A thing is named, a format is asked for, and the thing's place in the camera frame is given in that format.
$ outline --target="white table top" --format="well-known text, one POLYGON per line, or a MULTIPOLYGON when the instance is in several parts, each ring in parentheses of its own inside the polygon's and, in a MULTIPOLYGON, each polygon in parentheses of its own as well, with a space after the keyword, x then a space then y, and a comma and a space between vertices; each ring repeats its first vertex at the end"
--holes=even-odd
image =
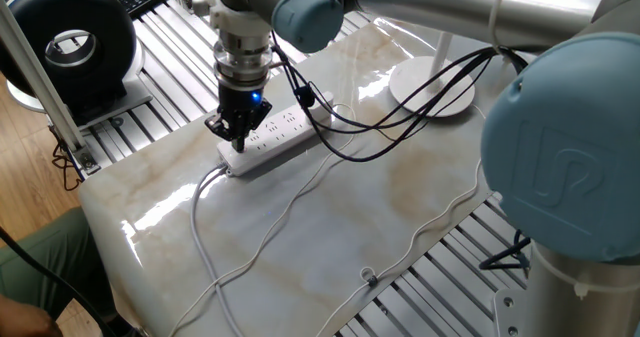
MULTIPOLYGON (((351 104, 360 121, 374 123, 396 105, 387 88, 393 67, 412 56, 432 55, 425 41, 437 37, 433 30, 377 20, 299 69, 338 102, 351 104)), ((485 110, 493 103, 489 94, 481 90, 476 98, 485 110)), ((274 111, 294 102, 284 76, 272 80, 265 96, 274 111)), ((472 187, 482 124, 479 114, 470 110, 433 123, 374 162, 336 163, 334 157, 319 183, 296 201, 286 226, 253 269, 224 287, 245 336, 315 336, 331 312, 362 284, 362 267, 380 272, 394 263, 418 226, 472 187)), ((330 140, 341 145, 346 138, 330 140)), ((188 210, 195 184, 220 161, 219 141, 201 119, 82 186, 82 204, 118 309, 153 336, 166 336, 211 282, 191 238, 188 210)), ((371 132, 356 138, 347 152, 369 155, 387 143, 371 132)), ((218 274, 253 255, 266 230, 327 154, 314 138, 246 176, 222 177, 205 191, 198 226, 218 274)), ((473 200, 421 236, 398 273, 488 195, 482 183, 473 200)), ((356 298, 326 335, 334 334, 392 280, 356 298)), ((201 317, 179 336, 232 336, 218 302, 205 299, 203 306, 190 316, 201 317)))

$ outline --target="green pants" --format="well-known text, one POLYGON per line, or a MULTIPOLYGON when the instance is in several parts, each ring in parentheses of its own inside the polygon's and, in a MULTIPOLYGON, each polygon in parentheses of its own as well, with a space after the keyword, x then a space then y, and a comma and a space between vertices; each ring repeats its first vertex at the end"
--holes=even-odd
MULTIPOLYGON (((73 209, 19 244, 77 289, 105 318, 116 316, 111 288, 82 209, 73 209)), ((0 294, 47 311, 55 320, 72 296, 8 247, 0 249, 0 294)))

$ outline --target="white lamp base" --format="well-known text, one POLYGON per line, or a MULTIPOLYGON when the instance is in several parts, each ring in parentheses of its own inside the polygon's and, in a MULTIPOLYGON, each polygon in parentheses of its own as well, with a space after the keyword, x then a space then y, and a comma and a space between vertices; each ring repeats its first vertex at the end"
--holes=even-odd
MULTIPOLYGON (((434 57, 416 57, 406 60, 396 66, 395 70, 391 74, 389 89, 391 90, 393 98, 395 98, 398 103, 402 103, 407 97, 409 97, 409 95, 411 95, 411 93, 428 80, 429 76, 431 76, 433 61, 434 57)), ((449 72, 440 77, 437 84, 434 83, 432 88, 428 87, 422 90, 413 99, 407 102, 404 107, 411 112, 419 110, 427 102, 433 99, 441 88, 449 83, 455 75, 460 72, 460 70, 462 70, 462 68, 458 66, 453 67, 449 72)), ((442 100, 436 104, 435 108, 431 110, 428 116, 450 117, 467 109, 471 103, 473 103, 473 98, 476 95, 476 89, 475 86, 471 86, 471 88, 466 92, 464 92, 464 90, 472 84, 473 79, 470 76, 463 78, 444 95, 442 100), (458 96, 460 96, 460 98, 457 101, 453 102, 449 107, 438 113, 438 111, 451 103, 451 101, 455 100, 458 96)))

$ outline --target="blue joint cap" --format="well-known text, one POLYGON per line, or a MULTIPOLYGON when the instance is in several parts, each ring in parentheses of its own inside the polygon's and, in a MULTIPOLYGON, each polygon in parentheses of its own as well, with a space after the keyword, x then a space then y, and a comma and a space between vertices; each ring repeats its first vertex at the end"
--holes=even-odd
POLYGON ((338 0, 282 0, 273 11, 271 25, 301 52, 315 53, 338 35, 343 20, 338 0))

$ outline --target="white power strip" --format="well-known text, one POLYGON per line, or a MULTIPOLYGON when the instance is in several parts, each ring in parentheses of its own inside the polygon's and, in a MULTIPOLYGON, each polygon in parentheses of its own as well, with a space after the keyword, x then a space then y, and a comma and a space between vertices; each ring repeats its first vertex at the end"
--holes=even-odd
MULTIPOLYGON (((333 106, 333 94, 324 96, 333 106)), ((331 114, 319 103, 309 109, 314 119, 327 125, 331 114)), ((251 131, 245 140, 245 150, 238 153, 231 142, 220 142, 218 152, 229 166, 229 173, 241 176, 284 151, 314 136, 316 131, 298 104, 273 115, 251 131)))

